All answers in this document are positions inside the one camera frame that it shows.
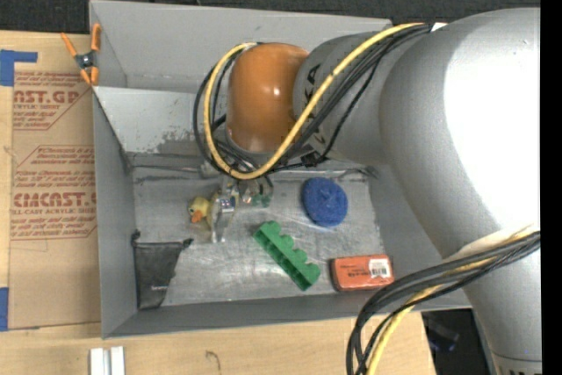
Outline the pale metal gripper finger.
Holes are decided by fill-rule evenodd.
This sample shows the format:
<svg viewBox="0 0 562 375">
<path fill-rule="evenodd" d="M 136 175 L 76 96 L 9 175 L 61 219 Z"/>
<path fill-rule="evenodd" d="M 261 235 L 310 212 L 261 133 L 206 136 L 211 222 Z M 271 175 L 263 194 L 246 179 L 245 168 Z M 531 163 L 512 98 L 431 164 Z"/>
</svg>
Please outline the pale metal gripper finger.
<svg viewBox="0 0 562 375">
<path fill-rule="evenodd" d="M 219 213 L 219 242 L 224 241 L 225 232 L 234 217 L 236 209 L 236 198 L 222 198 L 220 200 Z"/>
<path fill-rule="evenodd" d="M 213 201 L 209 212 L 209 226 L 211 229 L 211 241 L 217 243 L 219 241 L 217 224 L 220 216 L 220 206 L 218 201 Z"/>
</svg>

